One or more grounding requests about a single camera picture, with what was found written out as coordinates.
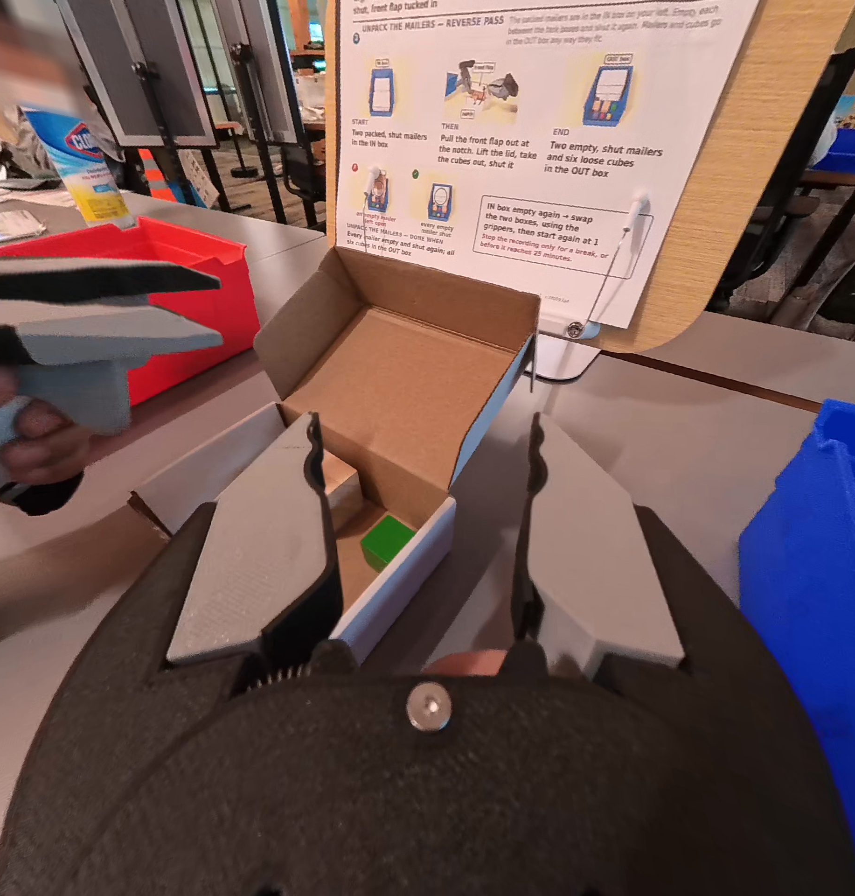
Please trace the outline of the printed instruction sheet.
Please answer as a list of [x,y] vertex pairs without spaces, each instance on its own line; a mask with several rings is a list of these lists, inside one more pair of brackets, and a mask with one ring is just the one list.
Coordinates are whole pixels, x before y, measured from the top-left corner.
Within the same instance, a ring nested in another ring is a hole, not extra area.
[[633,318],[758,2],[337,2],[335,244]]

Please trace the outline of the blue plastic bin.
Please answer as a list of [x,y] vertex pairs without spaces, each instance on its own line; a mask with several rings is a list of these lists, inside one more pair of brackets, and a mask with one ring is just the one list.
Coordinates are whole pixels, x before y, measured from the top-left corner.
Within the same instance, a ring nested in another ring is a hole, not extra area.
[[823,402],[739,538],[739,583],[811,718],[855,844],[855,404]]

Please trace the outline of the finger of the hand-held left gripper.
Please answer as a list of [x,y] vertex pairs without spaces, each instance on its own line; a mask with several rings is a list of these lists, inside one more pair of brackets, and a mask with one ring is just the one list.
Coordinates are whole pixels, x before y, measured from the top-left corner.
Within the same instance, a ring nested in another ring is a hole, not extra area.
[[2,301],[72,306],[220,288],[218,277],[169,262],[0,257]]
[[18,365],[18,396],[39,399],[96,434],[131,418],[128,373],[153,356],[220,347],[222,335],[153,306],[93,307],[18,324],[30,362]]

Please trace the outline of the framed monitor on stand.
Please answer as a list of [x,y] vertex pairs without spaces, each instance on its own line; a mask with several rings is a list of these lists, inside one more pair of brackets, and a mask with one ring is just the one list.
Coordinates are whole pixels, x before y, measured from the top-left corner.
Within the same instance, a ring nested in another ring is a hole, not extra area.
[[214,6],[247,131],[274,146],[301,144],[306,134],[277,2]]
[[57,1],[124,148],[216,146],[209,106],[175,1]]

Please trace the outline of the white cardboard mailer box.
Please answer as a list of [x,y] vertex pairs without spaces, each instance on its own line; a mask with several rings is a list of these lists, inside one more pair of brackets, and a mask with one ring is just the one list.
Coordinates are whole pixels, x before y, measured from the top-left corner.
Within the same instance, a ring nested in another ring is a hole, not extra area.
[[[452,548],[452,483],[523,371],[539,308],[532,293],[334,248],[254,340],[278,399],[149,478],[132,503],[176,538],[316,412],[324,451],[358,471],[365,499],[334,531],[342,615],[330,635],[364,659]],[[416,534],[377,573],[360,540],[385,513]]]

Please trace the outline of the instruction sheet on stand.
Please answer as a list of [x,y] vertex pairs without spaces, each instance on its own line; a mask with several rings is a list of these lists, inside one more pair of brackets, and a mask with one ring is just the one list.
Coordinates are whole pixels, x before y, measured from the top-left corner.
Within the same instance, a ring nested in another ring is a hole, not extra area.
[[[592,322],[588,338],[579,341],[616,353],[638,353],[670,342],[700,317],[855,6],[758,3],[631,322],[624,329]],[[331,123],[336,134],[329,230],[338,248],[336,4],[328,3],[325,48],[332,67]],[[548,302],[535,295],[540,299],[536,330],[577,342],[566,335],[572,321],[552,318]]]

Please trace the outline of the red plastic bin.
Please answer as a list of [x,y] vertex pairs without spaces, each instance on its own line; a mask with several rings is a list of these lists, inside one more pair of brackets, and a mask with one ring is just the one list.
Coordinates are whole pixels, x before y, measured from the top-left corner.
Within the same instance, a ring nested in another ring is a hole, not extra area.
[[220,347],[156,356],[128,375],[131,405],[209,370],[253,346],[260,329],[243,243],[150,216],[121,230],[112,223],[0,244],[0,256],[108,258],[176,263],[217,277],[218,290],[152,295],[154,305],[222,335]]

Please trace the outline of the large wooden cube blue face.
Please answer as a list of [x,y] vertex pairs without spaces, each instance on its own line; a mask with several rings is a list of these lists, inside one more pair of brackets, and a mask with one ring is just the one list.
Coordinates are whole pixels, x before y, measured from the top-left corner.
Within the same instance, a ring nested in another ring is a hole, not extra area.
[[321,471],[333,529],[338,532],[364,508],[358,471],[328,451],[323,452]]

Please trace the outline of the printed desk sheet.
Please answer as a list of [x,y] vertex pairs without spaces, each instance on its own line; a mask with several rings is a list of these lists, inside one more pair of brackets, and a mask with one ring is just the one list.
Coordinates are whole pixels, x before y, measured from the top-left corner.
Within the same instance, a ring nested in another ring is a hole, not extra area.
[[47,232],[47,224],[28,210],[0,210],[0,245],[37,238]]

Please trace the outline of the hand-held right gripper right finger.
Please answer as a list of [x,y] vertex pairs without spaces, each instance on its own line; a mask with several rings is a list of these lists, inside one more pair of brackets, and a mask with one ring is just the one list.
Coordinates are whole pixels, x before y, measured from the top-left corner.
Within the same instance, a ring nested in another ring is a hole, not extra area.
[[608,656],[677,668],[685,651],[629,493],[552,418],[528,443],[513,633],[550,673],[592,679]]

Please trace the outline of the white wipes canister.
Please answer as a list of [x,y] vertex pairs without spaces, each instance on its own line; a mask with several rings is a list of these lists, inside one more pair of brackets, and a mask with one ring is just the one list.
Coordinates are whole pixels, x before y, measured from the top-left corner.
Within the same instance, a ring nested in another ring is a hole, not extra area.
[[18,109],[85,223],[90,227],[112,224],[120,230],[134,227],[136,218],[85,121],[45,106],[20,105]]

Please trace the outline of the black office chair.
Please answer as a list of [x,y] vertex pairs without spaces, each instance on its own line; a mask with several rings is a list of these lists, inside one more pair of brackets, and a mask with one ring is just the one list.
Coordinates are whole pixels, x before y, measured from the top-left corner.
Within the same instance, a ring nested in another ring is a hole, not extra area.
[[818,141],[834,122],[835,107],[854,72],[855,48],[830,57],[706,311],[724,312],[736,290],[767,273],[800,221],[818,207],[817,199],[799,194],[802,175],[813,165]]

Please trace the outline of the green wooden cube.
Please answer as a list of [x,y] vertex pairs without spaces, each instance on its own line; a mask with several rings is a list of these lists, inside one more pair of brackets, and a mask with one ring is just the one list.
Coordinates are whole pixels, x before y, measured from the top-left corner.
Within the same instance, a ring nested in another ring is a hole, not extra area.
[[382,572],[415,537],[416,530],[385,513],[360,540],[366,564]]

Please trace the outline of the small blue bin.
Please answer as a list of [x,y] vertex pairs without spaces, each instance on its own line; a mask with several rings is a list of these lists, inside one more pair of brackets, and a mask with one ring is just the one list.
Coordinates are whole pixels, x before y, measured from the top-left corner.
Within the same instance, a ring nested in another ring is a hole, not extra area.
[[855,128],[838,129],[828,154],[813,170],[855,175]]

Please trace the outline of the person's left hand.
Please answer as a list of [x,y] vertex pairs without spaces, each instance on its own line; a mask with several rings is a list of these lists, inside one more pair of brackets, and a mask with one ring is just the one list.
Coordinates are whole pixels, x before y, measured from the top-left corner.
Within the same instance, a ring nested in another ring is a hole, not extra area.
[[17,393],[15,370],[0,366],[0,418],[7,417],[0,444],[0,485],[50,485],[81,473],[90,432],[41,399]]

